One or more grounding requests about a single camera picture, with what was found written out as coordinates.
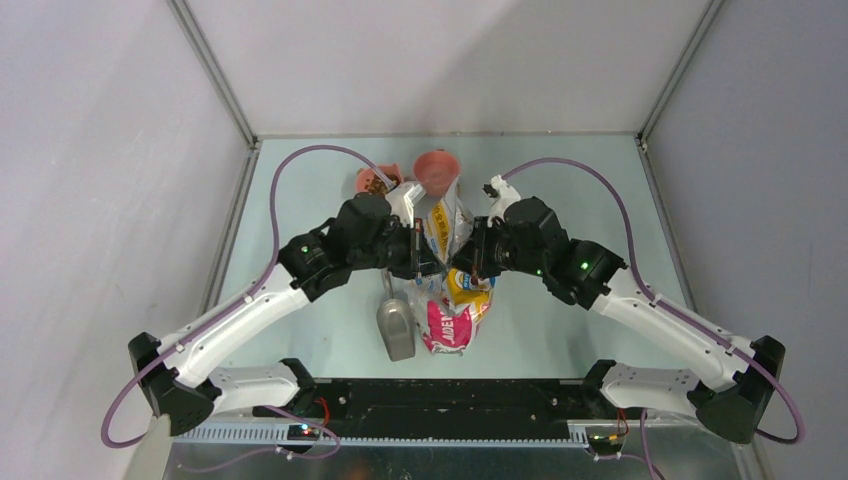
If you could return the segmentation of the cat food bag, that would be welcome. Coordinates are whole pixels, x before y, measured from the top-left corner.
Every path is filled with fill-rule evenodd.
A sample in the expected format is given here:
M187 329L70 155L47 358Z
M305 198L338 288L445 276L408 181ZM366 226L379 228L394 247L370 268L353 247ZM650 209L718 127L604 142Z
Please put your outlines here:
M491 307L495 280L476 279L448 265L449 257L459 252L473 229L473 215L460 199L458 179L431 208L422 227L427 245L443 269L410 281L408 301L428 351L461 355Z

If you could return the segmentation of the metal food scoop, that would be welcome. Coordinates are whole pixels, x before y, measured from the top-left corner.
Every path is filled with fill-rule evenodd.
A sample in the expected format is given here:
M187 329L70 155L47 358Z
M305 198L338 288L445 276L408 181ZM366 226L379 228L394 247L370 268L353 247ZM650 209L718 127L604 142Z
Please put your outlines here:
M381 271L387 299L376 312L376 321L386 352L392 362L400 362L416 355L415 321L409 303L395 293L391 275Z

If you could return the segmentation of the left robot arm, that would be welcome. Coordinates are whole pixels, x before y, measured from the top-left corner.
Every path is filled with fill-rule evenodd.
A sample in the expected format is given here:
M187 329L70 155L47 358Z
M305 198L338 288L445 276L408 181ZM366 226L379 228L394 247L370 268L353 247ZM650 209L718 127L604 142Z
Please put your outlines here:
M435 274L441 262L424 238L415 206L422 187L386 196L360 193L318 227L293 237L245 290L183 328L128 344L137 385L155 417L176 437L209 417L253 406L304 416L316 403L314 382L296 359L265 367L226 368L224 360L285 316L346 285L353 272L386 270L399 279Z

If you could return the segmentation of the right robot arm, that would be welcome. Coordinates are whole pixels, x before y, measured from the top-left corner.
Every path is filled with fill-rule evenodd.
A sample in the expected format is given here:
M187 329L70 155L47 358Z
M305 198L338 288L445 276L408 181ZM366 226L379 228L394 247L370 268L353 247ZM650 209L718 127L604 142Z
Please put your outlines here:
M606 418L642 407L697 419L724 440L749 444L775 391L786 349L771 336L749 340L666 301L602 245L569 237L536 197L503 216L474 220L452 267L489 279L505 271L539 277L558 300L625 325L680 361L680 369L599 360L584 379L585 411Z

